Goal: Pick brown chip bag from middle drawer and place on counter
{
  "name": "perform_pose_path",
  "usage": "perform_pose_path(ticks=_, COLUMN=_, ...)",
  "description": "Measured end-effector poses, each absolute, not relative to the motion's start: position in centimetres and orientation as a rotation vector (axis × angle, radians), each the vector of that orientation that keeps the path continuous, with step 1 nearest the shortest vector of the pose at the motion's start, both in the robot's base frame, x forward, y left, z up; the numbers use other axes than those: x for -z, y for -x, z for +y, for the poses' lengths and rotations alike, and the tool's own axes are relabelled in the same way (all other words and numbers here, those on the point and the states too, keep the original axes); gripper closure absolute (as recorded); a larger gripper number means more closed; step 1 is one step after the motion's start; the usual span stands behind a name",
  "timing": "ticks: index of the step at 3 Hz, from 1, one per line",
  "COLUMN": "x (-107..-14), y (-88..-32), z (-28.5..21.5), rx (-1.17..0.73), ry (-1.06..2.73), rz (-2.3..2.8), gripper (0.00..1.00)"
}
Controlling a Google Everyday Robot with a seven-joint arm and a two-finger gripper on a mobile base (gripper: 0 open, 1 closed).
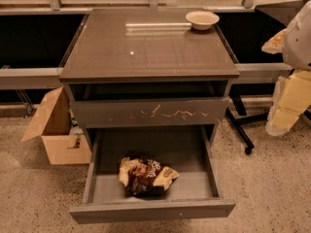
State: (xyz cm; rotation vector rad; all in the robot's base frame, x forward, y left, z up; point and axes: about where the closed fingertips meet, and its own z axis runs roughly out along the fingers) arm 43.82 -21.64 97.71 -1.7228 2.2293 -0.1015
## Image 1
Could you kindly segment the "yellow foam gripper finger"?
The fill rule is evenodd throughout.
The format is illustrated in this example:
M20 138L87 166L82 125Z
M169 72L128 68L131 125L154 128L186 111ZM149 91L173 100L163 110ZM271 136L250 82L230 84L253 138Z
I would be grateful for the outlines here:
M263 44L261 50L266 53L276 54L282 52L284 37L287 33L287 29L283 29L271 37L267 42Z
M288 133L311 106L311 72L295 70L287 78L279 77L273 93L266 132L271 136Z

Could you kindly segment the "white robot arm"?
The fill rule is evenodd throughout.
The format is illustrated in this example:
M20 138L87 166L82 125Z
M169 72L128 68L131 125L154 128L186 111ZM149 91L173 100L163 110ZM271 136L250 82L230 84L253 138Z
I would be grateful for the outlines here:
M263 44L266 53L281 53L283 61L294 69L287 78L279 77L274 88L266 132L281 136L291 130L299 117L311 106L311 1Z

